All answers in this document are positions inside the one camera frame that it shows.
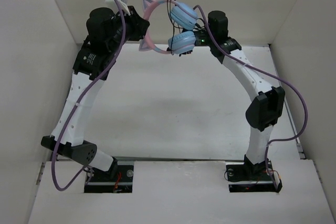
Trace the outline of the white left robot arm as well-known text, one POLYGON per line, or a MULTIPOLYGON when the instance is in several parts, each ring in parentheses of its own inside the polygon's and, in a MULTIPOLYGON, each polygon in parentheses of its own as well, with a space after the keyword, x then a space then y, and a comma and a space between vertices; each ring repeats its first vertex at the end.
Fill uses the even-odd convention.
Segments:
POLYGON ((121 15, 107 7, 91 11, 86 22, 88 36, 79 50, 71 77, 71 87, 57 126, 44 136, 41 145, 83 166, 99 169, 105 180, 117 176, 116 160, 84 139, 95 98, 106 81, 108 66, 127 41, 139 41, 150 25, 129 6, 121 15))

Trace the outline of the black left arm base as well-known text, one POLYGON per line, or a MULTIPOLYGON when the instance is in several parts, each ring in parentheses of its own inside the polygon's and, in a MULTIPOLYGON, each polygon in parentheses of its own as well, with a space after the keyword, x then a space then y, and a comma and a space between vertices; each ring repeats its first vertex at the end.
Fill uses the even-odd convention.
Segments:
POLYGON ((132 193, 134 175, 134 161, 119 160, 113 177, 108 172, 93 168, 92 176, 86 175, 84 193, 99 194, 128 194, 132 193))

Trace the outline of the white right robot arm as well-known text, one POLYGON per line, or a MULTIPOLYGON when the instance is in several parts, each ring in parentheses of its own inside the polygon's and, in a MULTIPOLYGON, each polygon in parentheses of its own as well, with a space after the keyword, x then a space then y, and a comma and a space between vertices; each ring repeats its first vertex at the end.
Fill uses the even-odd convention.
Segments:
POLYGON ((256 70, 249 68, 241 45, 228 33, 228 19, 219 10, 211 11, 203 26, 195 10, 179 10, 174 7, 170 12, 171 20, 183 30, 169 40, 169 48, 174 54, 189 54, 194 47, 208 46, 211 54, 226 67, 243 86, 251 100, 245 112, 250 125, 250 138, 242 165, 233 166, 234 174, 242 174, 254 179, 270 170, 265 157, 267 143, 270 140, 274 125, 282 115, 285 91, 282 87, 274 87, 264 80, 256 70))

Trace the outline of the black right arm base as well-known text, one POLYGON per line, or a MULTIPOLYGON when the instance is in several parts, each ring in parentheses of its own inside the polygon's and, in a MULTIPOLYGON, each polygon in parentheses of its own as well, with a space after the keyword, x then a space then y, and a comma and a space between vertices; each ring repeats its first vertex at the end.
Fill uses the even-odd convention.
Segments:
POLYGON ((224 178, 228 181, 230 193, 279 193, 283 187, 281 177, 273 170, 271 161, 268 162, 268 169, 262 164, 255 171, 245 163, 227 163, 224 178))

